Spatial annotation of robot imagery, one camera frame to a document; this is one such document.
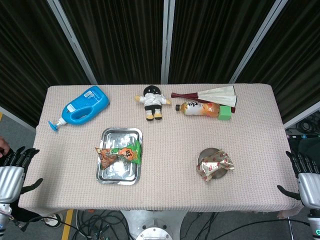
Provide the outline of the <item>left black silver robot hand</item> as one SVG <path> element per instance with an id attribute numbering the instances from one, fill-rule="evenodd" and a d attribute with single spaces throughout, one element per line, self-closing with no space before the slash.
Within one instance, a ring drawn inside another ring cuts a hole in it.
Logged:
<path id="1" fill-rule="evenodd" d="M 0 203 L 11 204 L 19 199 L 20 195 L 33 191 L 39 187 L 43 179 L 24 186 L 29 165 L 33 157 L 40 151 L 35 148 L 9 150 L 7 155 L 0 157 Z"/>

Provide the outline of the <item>bystander bare hand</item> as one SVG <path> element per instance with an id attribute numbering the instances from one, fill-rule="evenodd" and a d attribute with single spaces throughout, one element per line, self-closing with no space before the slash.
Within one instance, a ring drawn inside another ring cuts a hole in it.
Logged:
<path id="1" fill-rule="evenodd" d="M 10 149 L 11 148 L 8 142 L 2 136 L 0 136 L 0 158 L 6 156 L 9 153 Z"/>

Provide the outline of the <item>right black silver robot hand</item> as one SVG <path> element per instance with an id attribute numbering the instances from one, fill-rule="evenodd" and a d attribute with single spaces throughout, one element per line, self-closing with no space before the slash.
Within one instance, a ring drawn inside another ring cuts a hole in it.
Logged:
<path id="1" fill-rule="evenodd" d="M 289 157 L 298 185 L 298 193 L 285 190 L 277 185 L 278 190 L 287 197 L 301 201 L 309 209 L 320 210 L 320 168 L 316 162 L 300 152 L 285 152 Z"/>

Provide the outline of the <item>gold red wrapper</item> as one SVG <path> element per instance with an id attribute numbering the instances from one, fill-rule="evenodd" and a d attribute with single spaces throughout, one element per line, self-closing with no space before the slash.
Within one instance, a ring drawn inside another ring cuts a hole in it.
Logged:
<path id="1" fill-rule="evenodd" d="M 205 157 L 200 166 L 196 165 L 196 171 L 205 182 L 212 180 L 213 175 L 220 169 L 227 170 L 227 172 L 235 169 L 235 165 L 230 156 L 222 149 L 219 149 L 219 151 L 213 155 Z"/>

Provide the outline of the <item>green orange snack bag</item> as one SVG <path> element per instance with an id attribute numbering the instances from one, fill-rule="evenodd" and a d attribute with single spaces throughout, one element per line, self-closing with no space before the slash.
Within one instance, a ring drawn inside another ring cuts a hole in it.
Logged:
<path id="1" fill-rule="evenodd" d="M 124 159 L 127 162 L 131 162 L 137 165 L 142 163 L 142 147 L 139 141 L 134 144 L 129 144 L 125 147 L 116 148 L 95 148 L 100 162 L 100 168 L 102 170 L 108 168 L 115 163 L 118 159 Z"/>

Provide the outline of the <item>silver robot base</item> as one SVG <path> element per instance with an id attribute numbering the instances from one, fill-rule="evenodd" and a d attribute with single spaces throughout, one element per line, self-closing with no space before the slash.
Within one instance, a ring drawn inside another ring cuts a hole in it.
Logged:
<path id="1" fill-rule="evenodd" d="M 187 211 L 122 210 L 134 240 L 180 240 Z"/>

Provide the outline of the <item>black power strip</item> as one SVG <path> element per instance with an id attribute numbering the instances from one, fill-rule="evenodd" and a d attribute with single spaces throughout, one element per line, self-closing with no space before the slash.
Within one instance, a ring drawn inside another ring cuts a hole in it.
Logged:
<path id="1" fill-rule="evenodd" d="M 304 139 L 312 139 L 312 138 L 320 138 L 320 134 L 287 134 L 288 139 L 294 140 L 304 140 Z"/>

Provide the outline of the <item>white black sneaker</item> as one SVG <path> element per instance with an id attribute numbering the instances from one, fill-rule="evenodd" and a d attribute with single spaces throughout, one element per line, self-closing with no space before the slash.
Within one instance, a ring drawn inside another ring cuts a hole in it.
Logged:
<path id="1" fill-rule="evenodd" d="M 54 213 L 47 218 L 43 218 L 41 221 L 50 228 L 58 228 L 63 221 L 63 215 L 61 213 Z"/>

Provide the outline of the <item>black curtain panel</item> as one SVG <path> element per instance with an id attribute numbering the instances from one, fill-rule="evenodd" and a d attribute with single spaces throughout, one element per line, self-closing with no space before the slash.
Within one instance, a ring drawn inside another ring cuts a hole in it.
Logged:
<path id="1" fill-rule="evenodd" d="M 227 84 L 275 0 L 176 0 L 169 84 Z"/>
<path id="2" fill-rule="evenodd" d="M 320 101 L 320 0 L 288 0 L 236 80 L 272 87 L 283 123 Z"/>
<path id="3" fill-rule="evenodd" d="M 59 0 L 100 85 L 160 84 L 164 0 Z"/>
<path id="4" fill-rule="evenodd" d="M 47 90 L 89 85 L 46 0 L 0 0 L 0 106 L 32 127 Z"/>

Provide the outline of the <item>blue pump bottle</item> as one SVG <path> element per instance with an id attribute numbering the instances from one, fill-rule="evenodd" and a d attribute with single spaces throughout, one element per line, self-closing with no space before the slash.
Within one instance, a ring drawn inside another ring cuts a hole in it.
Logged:
<path id="1" fill-rule="evenodd" d="M 76 126 L 86 124 L 102 112 L 109 103 L 107 95 L 98 86 L 92 86 L 64 107 L 57 123 L 48 121 L 48 124 L 55 132 L 66 124 Z"/>

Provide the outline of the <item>round metal plate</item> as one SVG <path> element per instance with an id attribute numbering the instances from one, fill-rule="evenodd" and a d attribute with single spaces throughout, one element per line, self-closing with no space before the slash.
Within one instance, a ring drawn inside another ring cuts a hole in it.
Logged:
<path id="1" fill-rule="evenodd" d="M 215 154 L 215 153 L 218 152 L 218 151 L 219 151 L 219 149 L 213 148 L 213 147 L 204 149 L 204 150 L 199 154 L 199 156 L 198 156 L 198 159 L 197 159 L 197 161 L 198 161 L 197 167 L 199 167 L 199 166 L 201 165 L 202 160 L 203 160 L 204 158 L 209 157 L 209 156 Z M 225 170 L 225 169 L 220 169 L 220 170 L 217 171 L 217 173 L 214 173 L 214 174 L 213 174 L 212 178 L 213 178 L 213 179 L 220 179 L 220 178 L 222 178 L 226 173 L 227 173 L 227 170 Z"/>

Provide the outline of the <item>green block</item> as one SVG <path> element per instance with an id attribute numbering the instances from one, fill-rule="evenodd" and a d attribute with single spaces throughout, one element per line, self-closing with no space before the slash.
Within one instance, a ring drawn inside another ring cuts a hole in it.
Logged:
<path id="1" fill-rule="evenodd" d="M 232 117 L 232 108 L 230 106 L 220 105 L 218 119 L 220 121 L 229 121 Z"/>

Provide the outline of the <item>rectangular metal tray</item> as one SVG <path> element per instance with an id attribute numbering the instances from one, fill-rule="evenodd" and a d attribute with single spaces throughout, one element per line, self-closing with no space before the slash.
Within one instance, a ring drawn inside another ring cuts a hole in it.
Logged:
<path id="1" fill-rule="evenodd" d="M 99 148 L 123 148 L 139 142 L 143 143 L 143 135 L 138 128 L 108 128 L 101 136 Z M 100 160 L 96 170 L 96 179 L 101 184 L 133 185 L 139 181 L 141 164 L 118 159 L 106 169 L 101 169 Z"/>

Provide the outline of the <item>folding fan maroon ribs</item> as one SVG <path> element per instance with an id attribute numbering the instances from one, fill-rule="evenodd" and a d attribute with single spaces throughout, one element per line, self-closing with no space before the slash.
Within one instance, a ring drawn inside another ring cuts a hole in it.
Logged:
<path id="1" fill-rule="evenodd" d="M 200 103 L 216 103 L 223 106 L 231 107 L 231 112 L 236 112 L 237 95 L 233 85 L 218 87 L 194 93 L 178 94 L 171 93 L 171 98 L 184 98 L 188 100 L 197 101 Z"/>

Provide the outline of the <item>orange drink bottle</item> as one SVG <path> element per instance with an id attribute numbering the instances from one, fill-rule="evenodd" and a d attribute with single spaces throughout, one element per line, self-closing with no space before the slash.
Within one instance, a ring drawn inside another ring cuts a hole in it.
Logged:
<path id="1" fill-rule="evenodd" d="M 217 118 L 220 114 L 220 105 L 214 102 L 200 103 L 187 101 L 182 104 L 176 104 L 175 110 L 186 116 L 206 116 Z"/>

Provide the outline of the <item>pink woven tablecloth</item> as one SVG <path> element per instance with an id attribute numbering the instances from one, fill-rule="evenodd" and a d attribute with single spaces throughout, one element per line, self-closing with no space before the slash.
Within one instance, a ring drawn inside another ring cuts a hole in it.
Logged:
<path id="1" fill-rule="evenodd" d="M 43 178 L 23 194 L 19 206 L 46 216 L 66 209 L 179 210 L 190 212 L 280 212 L 294 216 L 302 204 L 283 195 L 298 190 L 290 149 L 273 89 L 255 83 L 235 84 L 237 103 L 228 121 L 185 116 L 175 110 L 181 99 L 162 108 L 162 120 L 146 121 L 144 106 L 134 100 L 143 85 L 101 85 L 109 106 L 91 121 L 53 131 L 63 108 L 85 85 L 47 90 L 25 184 Z M 101 135 L 108 128 L 142 132 L 140 179 L 133 185 L 101 184 L 96 170 Z M 234 170 L 206 182 L 197 172 L 199 154 L 222 149 Z"/>

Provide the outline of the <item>plush doll black hair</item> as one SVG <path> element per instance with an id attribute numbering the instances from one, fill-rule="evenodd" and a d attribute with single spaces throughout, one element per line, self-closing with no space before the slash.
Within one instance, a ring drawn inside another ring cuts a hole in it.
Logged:
<path id="1" fill-rule="evenodd" d="M 172 102 L 165 98 L 161 90 L 155 85 L 149 85 L 143 90 L 143 95 L 134 97 L 136 102 L 144 104 L 145 119 L 148 122 L 161 120 L 162 105 L 171 105 Z"/>

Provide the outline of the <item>grey partition post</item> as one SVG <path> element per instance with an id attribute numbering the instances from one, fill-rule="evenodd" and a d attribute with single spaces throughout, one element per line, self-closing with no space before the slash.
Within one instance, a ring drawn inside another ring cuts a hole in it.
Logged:
<path id="1" fill-rule="evenodd" d="M 163 0 L 162 61 L 160 83 L 169 82 L 176 0 Z"/>
<path id="2" fill-rule="evenodd" d="M 72 28 L 72 25 L 61 5 L 60 0 L 46 0 L 53 15 L 58 21 L 65 37 L 67 38 L 75 56 L 77 57 L 86 77 L 92 85 L 97 85 L 98 82 L 91 69 L 91 66 L 83 52 L 83 49 L 78 41 L 78 38 Z"/>
<path id="3" fill-rule="evenodd" d="M 243 55 L 241 61 L 239 62 L 237 68 L 235 69 L 233 75 L 229 80 L 229 84 L 235 84 L 240 74 L 248 64 L 249 60 L 252 58 L 253 54 L 261 44 L 262 40 L 265 38 L 266 34 L 274 24 L 274 22 L 279 17 L 280 13 L 283 11 L 288 0 L 274 0 L 272 7 L 264 18 L 262 24 L 260 25 L 258 31 L 256 32 L 254 38 L 252 39 L 250 45 L 248 46 L 245 54 Z"/>

